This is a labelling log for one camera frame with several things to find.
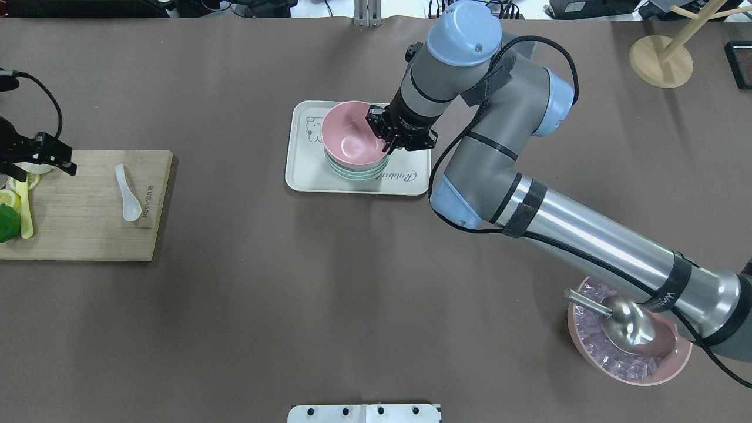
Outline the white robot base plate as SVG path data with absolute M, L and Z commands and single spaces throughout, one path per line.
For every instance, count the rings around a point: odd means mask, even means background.
M 434 404 L 298 405 L 287 422 L 443 422 L 443 417 Z

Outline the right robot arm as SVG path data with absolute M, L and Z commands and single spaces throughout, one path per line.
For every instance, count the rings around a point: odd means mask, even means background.
M 449 163 L 430 183 L 435 213 L 460 230 L 534 241 L 654 313 L 672 313 L 711 356 L 750 362 L 750 276 L 712 273 L 678 251 L 551 190 L 515 170 L 531 136 L 548 136 L 578 98 L 552 70 L 502 42 L 498 18 L 484 4 L 458 1 L 412 45 L 402 83 L 366 121 L 383 151 L 435 147 L 438 118 L 456 97 L 478 104 L 454 140 Z

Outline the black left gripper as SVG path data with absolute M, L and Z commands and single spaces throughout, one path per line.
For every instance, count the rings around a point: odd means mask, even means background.
M 28 172 L 18 167 L 21 162 L 38 165 L 53 165 L 57 169 L 75 176 L 77 165 L 72 161 L 73 149 L 46 132 L 38 132 L 34 137 L 19 134 L 5 118 L 1 118 L 1 173 L 26 182 Z

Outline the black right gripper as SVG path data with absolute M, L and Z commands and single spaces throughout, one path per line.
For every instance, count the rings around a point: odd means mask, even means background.
M 446 100 L 424 96 L 416 88 L 401 88 L 386 107 L 371 105 L 366 122 L 374 136 L 384 140 L 386 155 L 400 148 L 407 152 L 429 150 L 438 139 L 432 126 L 447 107 Z

